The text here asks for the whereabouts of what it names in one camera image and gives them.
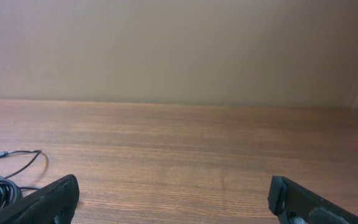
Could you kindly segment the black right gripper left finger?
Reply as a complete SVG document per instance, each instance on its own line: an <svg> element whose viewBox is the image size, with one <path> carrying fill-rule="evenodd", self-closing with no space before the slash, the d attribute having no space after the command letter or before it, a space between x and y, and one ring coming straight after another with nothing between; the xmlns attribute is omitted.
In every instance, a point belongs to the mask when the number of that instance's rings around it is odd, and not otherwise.
<svg viewBox="0 0 358 224"><path fill-rule="evenodd" d="M25 187L18 187L0 176L0 224L71 223L80 196L78 181L73 174L43 188L31 189L31 194L23 196Z"/></svg>

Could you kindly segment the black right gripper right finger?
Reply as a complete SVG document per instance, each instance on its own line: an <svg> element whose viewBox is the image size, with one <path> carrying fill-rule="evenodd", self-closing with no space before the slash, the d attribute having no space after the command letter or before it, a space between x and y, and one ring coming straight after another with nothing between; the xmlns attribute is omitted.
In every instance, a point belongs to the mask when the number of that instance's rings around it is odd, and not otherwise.
<svg viewBox="0 0 358 224"><path fill-rule="evenodd" d="M284 176L272 177L268 208L280 223L358 224L357 215Z"/></svg>

